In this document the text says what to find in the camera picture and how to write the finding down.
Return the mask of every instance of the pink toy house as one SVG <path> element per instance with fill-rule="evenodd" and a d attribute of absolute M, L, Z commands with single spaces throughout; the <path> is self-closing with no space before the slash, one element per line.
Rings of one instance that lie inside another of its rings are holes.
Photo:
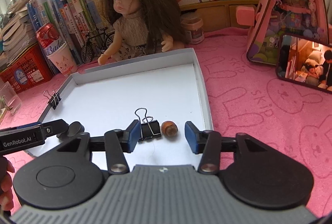
<path fill-rule="evenodd" d="M 285 32 L 329 44 L 324 0 L 260 0 L 256 11 L 245 6 L 236 11 L 237 22 L 250 26 L 249 61 L 275 65 L 279 37 Z"/>

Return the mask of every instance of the wooden drawer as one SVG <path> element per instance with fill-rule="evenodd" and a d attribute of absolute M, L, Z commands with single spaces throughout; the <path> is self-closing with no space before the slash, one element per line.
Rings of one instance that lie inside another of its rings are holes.
<path fill-rule="evenodd" d="M 245 6 L 252 6 L 256 10 L 256 6 L 253 4 L 245 4 Z M 229 6 L 229 20 L 230 27 L 238 27 L 238 28 L 249 28 L 248 26 L 243 26 L 237 23 L 236 21 L 236 8 L 238 5 L 230 5 Z"/>
<path fill-rule="evenodd" d="M 227 27 L 227 11 L 224 5 L 204 7 L 197 9 L 197 13 L 203 19 L 205 32 L 219 30 Z"/>

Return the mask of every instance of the doll's dress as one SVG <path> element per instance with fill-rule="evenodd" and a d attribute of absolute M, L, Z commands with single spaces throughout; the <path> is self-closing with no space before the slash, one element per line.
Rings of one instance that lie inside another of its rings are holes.
<path fill-rule="evenodd" d="M 120 32 L 124 40 L 119 51 L 112 55 L 114 60 L 122 61 L 146 55 L 148 30 L 140 10 L 123 15 L 116 20 L 113 27 Z M 161 48 L 161 41 L 158 41 L 156 52 L 161 52 Z"/>

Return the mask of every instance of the human hand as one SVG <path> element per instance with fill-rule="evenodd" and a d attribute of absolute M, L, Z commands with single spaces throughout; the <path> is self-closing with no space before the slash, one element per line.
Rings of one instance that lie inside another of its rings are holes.
<path fill-rule="evenodd" d="M 107 55 L 105 55 L 105 54 L 100 55 L 100 57 L 98 58 L 98 64 L 99 65 L 105 65 L 107 59 L 108 59 Z"/>
<path fill-rule="evenodd" d="M 15 172 L 13 164 L 10 161 L 8 161 L 7 171 L 12 173 Z M 8 172 L 0 183 L 1 189 L 3 191 L 3 193 L 0 195 L 0 206 L 4 211 L 9 211 L 14 207 L 12 191 L 13 181 Z"/>
<path fill-rule="evenodd" d="M 164 40 L 161 44 L 163 45 L 163 47 L 161 49 L 162 52 L 168 51 L 171 48 L 173 48 L 173 40 L 167 39 L 167 40 Z"/>

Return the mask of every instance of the black binder clip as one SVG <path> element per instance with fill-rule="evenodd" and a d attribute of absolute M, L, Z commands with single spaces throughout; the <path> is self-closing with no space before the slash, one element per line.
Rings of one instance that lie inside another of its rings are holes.
<path fill-rule="evenodd" d="M 53 95 L 50 95 L 47 90 L 44 91 L 44 96 L 49 99 L 47 104 L 51 104 L 53 109 L 55 109 L 59 105 L 59 102 L 61 101 L 61 97 L 60 97 L 59 92 L 56 92 L 55 90 L 53 90 L 52 94 Z"/>
<path fill-rule="evenodd" d="M 142 123 L 141 123 L 141 118 L 136 113 L 139 110 L 145 110 L 145 115 L 144 118 L 142 119 Z M 147 116 L 146 114 L 147 114 L 146 108 L 138 108 L 137 110 L 135 110 L 135 115 L 138 117 L 139 122 L 141 123 L 141 137 L 139 138 L 138 141 L 161 137 L 159 122 L 157 120 L 153 120 L 152 116 Z"/>

